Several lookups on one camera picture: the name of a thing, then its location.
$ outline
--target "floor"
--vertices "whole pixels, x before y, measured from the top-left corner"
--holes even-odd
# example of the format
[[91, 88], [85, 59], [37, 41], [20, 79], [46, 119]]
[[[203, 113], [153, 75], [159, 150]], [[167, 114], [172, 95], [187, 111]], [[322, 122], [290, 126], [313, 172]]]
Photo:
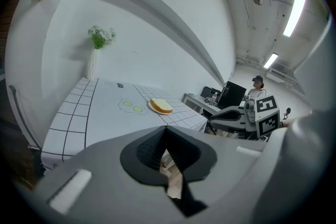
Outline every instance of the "floor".
[[38, 158], [39, 152], [32, 152], [28, 148], [28, 142], [21, 131], [2, 124], [0, 124], [0, 130], [0, 151], [8, 165], [6, 172], [13, 181], [33, 189], [39, 178], [35, 172], [39, 168], [34, 167], [34, 158]]
[[[207, 134], [213, 134], [209, 127], [207, 127], [204, 131], [204, 133]], [[217, 136], [222, 137], [229, 137], [229, 138], [237, 138], [236, 134], [224, 132], [221, 130], [217, 130]], [[161, 160], [161, 167], [160, 167], [160, 173], [164, 174], [168, 178], [168, 190], [167, 195], [171, 198], [181, 198], [181, 192], [182, 192], [182, 174], [179, 171], [178, 167], [173, 164], [168, 169], [165, 169], [164, 163], [167, 161], [167, 158], [162, 158]]]

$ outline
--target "ceiling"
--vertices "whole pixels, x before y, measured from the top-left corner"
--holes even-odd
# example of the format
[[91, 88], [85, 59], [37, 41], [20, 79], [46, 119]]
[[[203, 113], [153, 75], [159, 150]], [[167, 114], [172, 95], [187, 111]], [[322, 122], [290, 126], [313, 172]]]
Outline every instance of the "ceiling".
[[227, 0], [236, 37], [237, 57], [243, 62], [264, 65], [274, 52], [279, 55], [272, 68], [293, 76], [327, 24], [328, 12], [321, 0], [306, 0], [291, 35], [282, 33], [294, 0]]

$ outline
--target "bread slice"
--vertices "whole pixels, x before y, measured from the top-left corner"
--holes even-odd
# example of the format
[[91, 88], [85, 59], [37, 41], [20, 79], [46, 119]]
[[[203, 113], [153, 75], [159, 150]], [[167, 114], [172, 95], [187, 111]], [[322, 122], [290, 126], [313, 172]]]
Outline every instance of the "bread slice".
[[151, 98], [151, 105], [161, 113], [172, 113], [173, 108], [163, 99]]

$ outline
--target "person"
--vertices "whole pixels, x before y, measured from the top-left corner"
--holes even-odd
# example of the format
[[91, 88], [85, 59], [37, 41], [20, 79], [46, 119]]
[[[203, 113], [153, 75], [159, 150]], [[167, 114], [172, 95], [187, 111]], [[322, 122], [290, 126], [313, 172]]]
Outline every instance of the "person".
[[266, 96], [267, 92], [264, 89], [265, 85], [262, 76], [256, 76], [255, 78], [252, 79], [252, 81], [254, 89], [251, 89], [248, 92], [248, 96], [250, 97], [250, 99], [254, 101], [257, 97]]
[[286, 109], [286, 112], [284, 113], [283, 120], [286, 120], [288, 118], [288, 115], [289, 115], [290, 111], [291, 111], [290, 108]]

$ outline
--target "vr headset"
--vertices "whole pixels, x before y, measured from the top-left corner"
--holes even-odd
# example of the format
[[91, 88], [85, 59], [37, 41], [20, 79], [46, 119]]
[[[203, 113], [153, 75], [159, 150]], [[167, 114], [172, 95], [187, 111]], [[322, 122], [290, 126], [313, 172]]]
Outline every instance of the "vr headset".
[[252, 79], [253, 82], [255, 81], [260, 81], [261, 83], [264, 82], [264, 79], [262, 78], [262, 76], [256, 76], [255, 78]]

